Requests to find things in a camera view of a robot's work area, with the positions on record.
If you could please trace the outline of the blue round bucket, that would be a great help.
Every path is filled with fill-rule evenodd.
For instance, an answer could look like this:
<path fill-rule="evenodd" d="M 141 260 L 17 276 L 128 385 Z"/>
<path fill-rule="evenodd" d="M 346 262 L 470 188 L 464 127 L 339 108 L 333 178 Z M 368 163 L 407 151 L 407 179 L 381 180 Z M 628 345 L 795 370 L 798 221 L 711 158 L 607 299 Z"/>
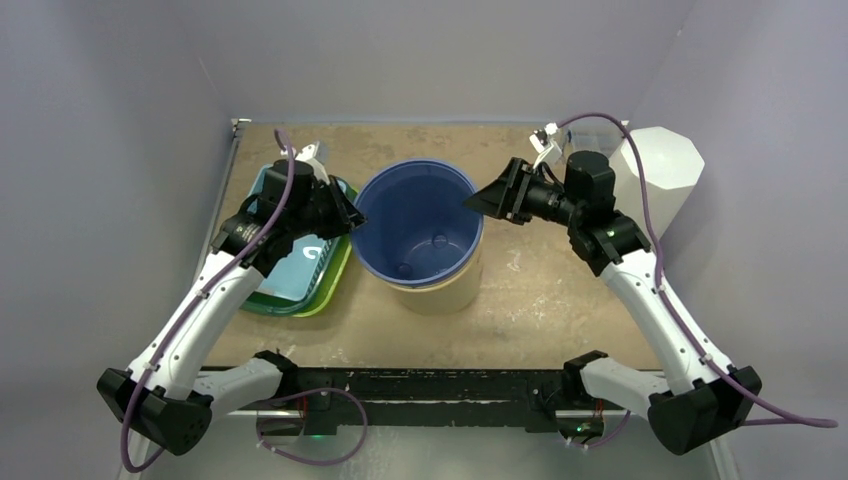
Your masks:
<path fill-rule="evenodd" d="M 354 254 L 389 284 L 446 281 L 481 243 L 483 216 L 464 205 L 476 191 L 463 170 L 442 160 L 412 158 L 382 169 L 355 199 L 366 223 L 351 234 Z"/>

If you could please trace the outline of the light blue perforated basket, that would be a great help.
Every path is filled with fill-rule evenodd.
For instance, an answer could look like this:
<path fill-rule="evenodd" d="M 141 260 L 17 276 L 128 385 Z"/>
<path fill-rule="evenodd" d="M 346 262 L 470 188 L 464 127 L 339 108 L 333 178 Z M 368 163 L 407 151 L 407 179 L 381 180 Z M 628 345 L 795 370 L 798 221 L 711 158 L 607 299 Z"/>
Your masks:
<path fill-rule="evenodd" d="M 261 174 L 271 165 L 265 165 L 260 169 L 250 196 L 245 200 L 246 212 L 259 229 L 263 228 L 268 222 L 261 225 L 254 217 L 256 191 L 259 189 L 258 183 Z M 268 234 L 276 241 L 284 238 L 271 234 L 270 230 Z M 291 302 L 303 301 L 317 283 L 320 271 L 324 268 L 336 243 L 335 239 L 325 240 L 315 235 L 291 240 L 291 247 L 287 250 L 287 254 L 273 264 L 273 268 L 267 272 L 267 276 L 257 287 L 255 293 L 263 293 Z"/>

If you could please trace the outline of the lime green tray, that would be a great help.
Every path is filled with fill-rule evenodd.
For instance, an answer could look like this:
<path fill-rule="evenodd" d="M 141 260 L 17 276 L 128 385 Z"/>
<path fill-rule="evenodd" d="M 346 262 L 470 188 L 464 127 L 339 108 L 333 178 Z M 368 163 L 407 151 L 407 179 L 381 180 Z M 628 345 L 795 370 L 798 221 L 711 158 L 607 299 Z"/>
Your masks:
<path fill-rule="evenodd" d="M 326 271 L 317 285 L 316 294 L 308 305 L 293 314 L 294 318 L 313 317 L 328 307 L 342 280 L 351 254 L 350 237 L 340 237 L 335 251 L 327 263 Z"/>

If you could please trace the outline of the cream printed bucket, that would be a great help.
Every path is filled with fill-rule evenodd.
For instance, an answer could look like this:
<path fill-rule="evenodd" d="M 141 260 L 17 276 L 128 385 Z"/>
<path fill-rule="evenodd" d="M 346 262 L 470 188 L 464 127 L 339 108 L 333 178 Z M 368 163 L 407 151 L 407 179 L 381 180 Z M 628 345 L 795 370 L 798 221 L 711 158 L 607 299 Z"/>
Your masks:
<path fill-rule="evenodd" d="M 483 262 L 482 230 L 467 246 L 444 235 L 417 245 L 402 280 L 409 285 L 384 281 L 391 295 L 408 310 L 420 315 L 448 315 L 469 306 L 480 291 Z"/>

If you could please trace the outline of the white octagonal large container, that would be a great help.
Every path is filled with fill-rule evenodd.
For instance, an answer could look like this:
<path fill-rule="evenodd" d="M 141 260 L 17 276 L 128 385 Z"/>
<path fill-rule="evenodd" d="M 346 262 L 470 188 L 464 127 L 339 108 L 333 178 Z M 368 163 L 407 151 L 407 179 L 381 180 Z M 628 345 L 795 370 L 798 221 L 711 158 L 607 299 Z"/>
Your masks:
<path fill-rule="evenodd" d="M 631 136 L 643 163 L 652 227 L 661 237 L 697 184 L 705 162 L 689 138 L 664 127 L 636 129 Z M 609 164 L 615 172 L 615 208 L 646 231 L 638 167 L 627 141 L 609 157 Z"/>

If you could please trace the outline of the dark green tray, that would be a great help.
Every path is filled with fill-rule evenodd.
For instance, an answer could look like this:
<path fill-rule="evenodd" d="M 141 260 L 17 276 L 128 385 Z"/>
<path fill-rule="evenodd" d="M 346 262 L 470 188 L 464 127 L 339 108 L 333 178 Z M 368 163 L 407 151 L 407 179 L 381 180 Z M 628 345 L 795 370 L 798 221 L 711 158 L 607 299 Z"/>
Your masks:
<path fill-rule="evenodd" d="M 320 271 L 319 278 L 313 290 L 303 301 L 291 302 L 263 293 L 254 293 L 251 294 L 244 302 L 241 309 L 247 312 L 270 317 L 293 317 L 293 314 L 308 305 L 316 294 L 317 285 L 326 271 L 328 261 L 325 263 L 324 268 Z"/>

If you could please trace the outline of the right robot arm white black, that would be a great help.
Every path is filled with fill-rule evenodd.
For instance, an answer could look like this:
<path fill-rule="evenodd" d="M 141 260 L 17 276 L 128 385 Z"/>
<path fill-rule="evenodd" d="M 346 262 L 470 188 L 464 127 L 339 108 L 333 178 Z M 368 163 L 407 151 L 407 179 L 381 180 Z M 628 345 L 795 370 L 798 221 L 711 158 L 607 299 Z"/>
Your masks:
<path fill-rule="evenodd" d="M 540 218 L 566 227 L 573 251 L 618 297 L 659 359 L 664 375 L 626 367 L 600 351 L 565 363 L 561 392 L 576 407 L 594 399 L 645 418 L 660 444 L 675 455 L 740 427 L 753 406 L 737 385 L 758 393 L 759 375 L 737 368 L 684 308 L 660 286 L 658 257 L 637 223 L 615 207 L 616 175 L 608 159 L 580 151 L 566 163 L 564 182 L 549 181 L 520 158 L 463 205 L 522 225 Z"/>

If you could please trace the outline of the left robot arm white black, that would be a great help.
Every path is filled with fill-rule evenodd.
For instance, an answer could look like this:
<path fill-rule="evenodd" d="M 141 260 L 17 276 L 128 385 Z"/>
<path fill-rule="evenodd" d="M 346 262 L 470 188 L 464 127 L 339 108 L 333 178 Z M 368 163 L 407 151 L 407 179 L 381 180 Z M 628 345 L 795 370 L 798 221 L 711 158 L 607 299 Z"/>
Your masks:
<path fill-rule="evenodd" d="M 256 353 L 239 367 L 201 374 L 211 348 L 237 310 L 295 241 L 344 236 L 365 217 L 346 186 L 321 165 L 276 161 L 227 219 L 195 284 L 141 354 L 107 368 L 96 389 L 121 422 L 121 444 L 137 433 L 175 456 L 193 449 L 219 417 L 254 402 L 284 409 L 297 399 L 297 367 L 279 353 Z"/>

